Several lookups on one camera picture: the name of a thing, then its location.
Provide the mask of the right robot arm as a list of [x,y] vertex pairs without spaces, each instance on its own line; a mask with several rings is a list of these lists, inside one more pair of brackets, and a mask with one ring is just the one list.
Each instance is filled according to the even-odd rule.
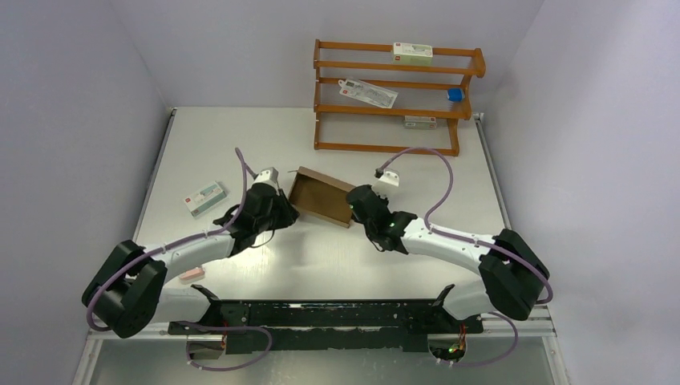
[[477,275],[475,281],[441,293],[443,303],[434,308],[432,319],[443,332],[482,313],[524,321],[547,288],[548,269],[511,229],[492,236],[427,226],[414,213],[390,211],[387,201],[367,184],[347,193],[346,202],[353,219],[379,251],[433,257]]

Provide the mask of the brown cardboard box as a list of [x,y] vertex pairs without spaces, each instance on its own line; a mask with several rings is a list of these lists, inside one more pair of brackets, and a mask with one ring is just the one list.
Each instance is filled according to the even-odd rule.
[[349,228],[352,211],[346,195],[355,188],[345,181],[300,166],[295,171],[288,194],[289,202],[298,212]]

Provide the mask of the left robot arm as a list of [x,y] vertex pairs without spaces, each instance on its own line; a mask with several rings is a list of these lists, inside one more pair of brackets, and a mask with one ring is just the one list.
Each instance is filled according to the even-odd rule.
[[120,242],[83,292],[88,326],[120,338],[158,322],[212,333],[221,325],[221,300],[200,285],[177,289],[167,283],[211,261],[238,255],[253,247],[261,233],[286,229],[298,217],[282,189],[255,183],[240,204],[204,232],[155,248],[132,240]]

